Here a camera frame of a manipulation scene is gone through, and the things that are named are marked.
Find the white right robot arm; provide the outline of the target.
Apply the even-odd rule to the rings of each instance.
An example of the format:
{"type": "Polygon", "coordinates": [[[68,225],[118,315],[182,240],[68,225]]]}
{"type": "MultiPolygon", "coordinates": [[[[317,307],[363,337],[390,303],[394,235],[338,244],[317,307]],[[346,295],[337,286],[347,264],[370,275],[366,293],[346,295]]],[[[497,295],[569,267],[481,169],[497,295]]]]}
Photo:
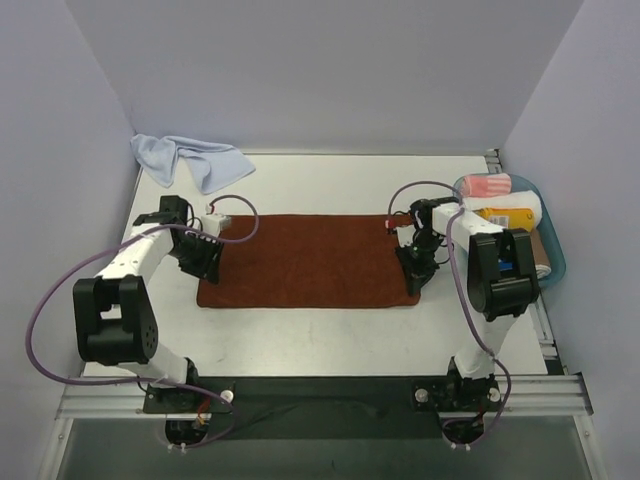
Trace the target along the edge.
{"type": "Polygon", "coordinates": [[[454,285],[471,338],[452,358],[456,377],[443,385],[452,408],[463,410],[479,398],[476,381],[495,374],[498,355],[518,317],[534,303],[540,287],[530,233],[483,219],[451,197],[418,200],[405,223],[386,221],[397,237],[409,296],[417,296],[440,268],[436,251],[447,248],[454,285]]]}

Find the brown towel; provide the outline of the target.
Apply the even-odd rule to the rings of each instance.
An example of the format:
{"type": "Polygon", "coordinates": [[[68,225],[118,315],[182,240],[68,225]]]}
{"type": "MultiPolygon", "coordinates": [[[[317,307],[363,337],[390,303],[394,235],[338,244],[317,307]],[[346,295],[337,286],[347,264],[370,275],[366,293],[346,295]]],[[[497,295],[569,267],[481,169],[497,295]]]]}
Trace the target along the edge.
{"type": "Polygon", "coordinates": [[[383,215],[265,215],[227,244],[219,281],[201,281],[201,308],[379,309],[416,305],[383,215]]]}

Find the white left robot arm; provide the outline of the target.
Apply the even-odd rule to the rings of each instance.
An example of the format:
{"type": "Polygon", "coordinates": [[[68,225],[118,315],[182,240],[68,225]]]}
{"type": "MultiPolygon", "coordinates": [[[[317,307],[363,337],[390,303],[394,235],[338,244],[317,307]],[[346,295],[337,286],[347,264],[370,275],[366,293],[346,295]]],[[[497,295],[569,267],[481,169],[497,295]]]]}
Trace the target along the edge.
{"type": "Polygon", "coordinates": [[[208,211],[186,231],[188,214],[186,199],[161,197],[156,212],[134,220],[132,244],[94,277],[80,279],[73,287],[81,359],[152,381],[169,381],[166,399],[181,412],[200,404],[202,387],[194,363],[160,342],[147,283],[167,256],[177,260],[183,273],[217,283],[223,244],[212,238],[230,224],[229,217],[208,211]]]}

